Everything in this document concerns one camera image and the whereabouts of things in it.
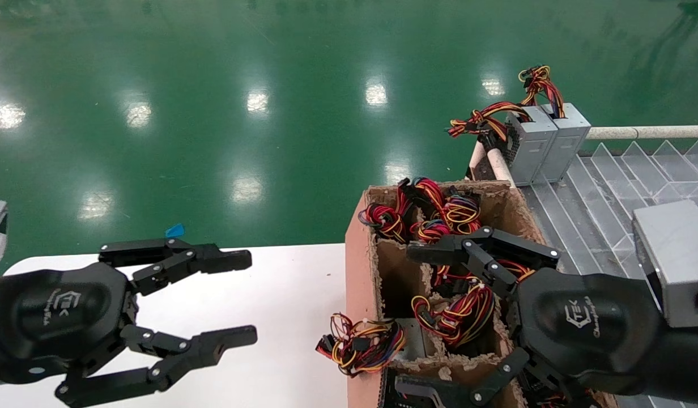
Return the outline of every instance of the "cardboard compartment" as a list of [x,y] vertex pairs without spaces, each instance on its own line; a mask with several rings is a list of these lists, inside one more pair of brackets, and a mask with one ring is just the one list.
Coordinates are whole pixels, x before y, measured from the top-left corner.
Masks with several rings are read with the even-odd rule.
[[[445,192],[455,186],[461,192],[481,196],[480,219],[489,225],[520,237],[545,244],[535,225],[533,215],[520,191],[510,188],[506,181],[456,181],[440,183]],[[432,267],[418,265],[406,259],[405,245],[379,239],[372,229],[357,220],[357,213],[368,204],[377,202],[395,207],[396,186],[370,186],[359,199],[354,217],[346,232],[346,290],[347,315],[352,320],[362,318],[412,318],[410,300],[424,295],[430,300]],[[391,367],[414,375],[429,375],[463,384],[478,385],[514,348],[501,319],[501,304],[496,302],[491,327],[479,340],[480,355],[468,356],[448,352],[437,336],[424,332],[426,356],[414,360],[395,359]],[[362,374],[347,380],[349,408],[377,408],[382,401],[382,374]],[[605,408],[616,408],[615,400],[599,394]],[[499,408],[527,406],[517,380],[497,395]]]

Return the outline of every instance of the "black robotic arm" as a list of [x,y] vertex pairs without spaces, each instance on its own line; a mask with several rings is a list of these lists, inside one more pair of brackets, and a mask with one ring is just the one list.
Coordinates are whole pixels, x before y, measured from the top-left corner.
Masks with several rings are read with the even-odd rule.
[[[594,405],[588,388],[698,403],[698,329],[668,326],[646,282],[605,274],[562,274],[556,270],[559,253],[554,248],[489,227],[472,235],[447,235],[434,245],[411,243],[407,253],[418,262],[463,265],[468,274],[490,286],[507,302],[515,352],[522,350],[528,356],[522,374],[562,392],[571,405]],[[535,272],[519,282],[497,258]],[[517,364],[510,366],[515,374],[520,373],[515,370]],[[418,384],[444,389],[450,398],[451,383],[397,377],[398,390],[408,384],[416,390]],[[420,397],[428,393],[406,391]],[[481,406],[473,398],[468,401],[458,396],[442,405]]]
[[[117,267],[149,264],[130,281]],[[217,365],[225,350],[254,344],[256,328],[208,331],[191,339],[136,326],[137,294],[195,273],[247,269],[250,252],[214,244],[146,240],[103,245],[99,261],[72,271],[0,278],[0,383],[67,374],[56,396],[72,408],[164,392],[189,371]],[[125,348],[157,356],[150,368],[90,377]]]

